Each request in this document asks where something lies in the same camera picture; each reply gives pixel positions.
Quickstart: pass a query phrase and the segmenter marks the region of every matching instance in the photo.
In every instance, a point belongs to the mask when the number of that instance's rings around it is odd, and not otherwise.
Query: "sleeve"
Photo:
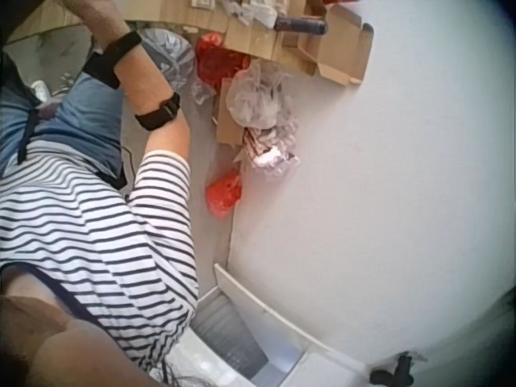
[[[196,302],[198,281],[188,210],[189,179],[189,166],[182,157],[168,151],[149,152],[136,174],[127,204],[152,241],[153,252],[181,274],[187,296]]]

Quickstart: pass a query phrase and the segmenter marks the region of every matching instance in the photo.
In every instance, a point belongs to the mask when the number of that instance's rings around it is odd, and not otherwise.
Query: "person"
[[[112,0],[61,0],[103,49],[130,32]],[[141,45],[114,66],[121,88],[82,73],[56,115],[2,54],[0,380],[15,386],[155,386],[198,299],[190,234],[189,126],[151,131],[127,200],[124,94],[135,114],[174,91]]]

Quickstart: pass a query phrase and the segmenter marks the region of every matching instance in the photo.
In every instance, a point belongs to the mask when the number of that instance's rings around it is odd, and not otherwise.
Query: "tiled floor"
[[[85,28],[69,27],[13,43],[6,47],[6,51],[15,60],[27,84],[42,79],[52,92],[61,87],[60,78],[64,73],[75,76],[81,70],[89,45],[90,37]],[[189,93],[189,85],[181,94],[181,102],[192,131],[190,213],[202,296],[215,286],[213,263],[226,266],[232,227],[232,214],[219,220],[208,212],[204,189],[206,183],[231,167],[235,154],[230,148],[220,147],[215,142],[210,102],[197,106]],[[122,142],[132,154],[134,170],[137,170],[143,156],[146,138],[147,133],[134,120],[126,103]],[[125,194],[133,180],[130,157],[125,150],[123,159],[129,180],[123,191]]]

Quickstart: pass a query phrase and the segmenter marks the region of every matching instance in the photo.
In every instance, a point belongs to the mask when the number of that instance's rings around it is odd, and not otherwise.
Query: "skin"
[[[83,20],[103,48],[130,31],[111,0],[60,3]],[[156,110],[173,95],[140,46],[125,55],[114,72],[136,114]],[[181,110],[177,119],[149,134],[145,152],[154,150],[188,157],[189,127]],[[2,345],[29,364],[29,385],[160,385],[137,368],[102,329],[71,316],[52,291],[31,274],[7,268],[2,285]]]

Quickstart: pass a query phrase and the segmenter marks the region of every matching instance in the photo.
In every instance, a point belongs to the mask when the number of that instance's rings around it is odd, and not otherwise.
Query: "red plastic bag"
[[[251,57],[222,47],[223,38],[216,32],[201,36],[195,45],[197,75],[217,92],[223,78],[233,78],[238,71],[251,64]]]
[[[241,197],[242,179],[234,169],[206,188],[208,208],[218,218],[226,216]]]

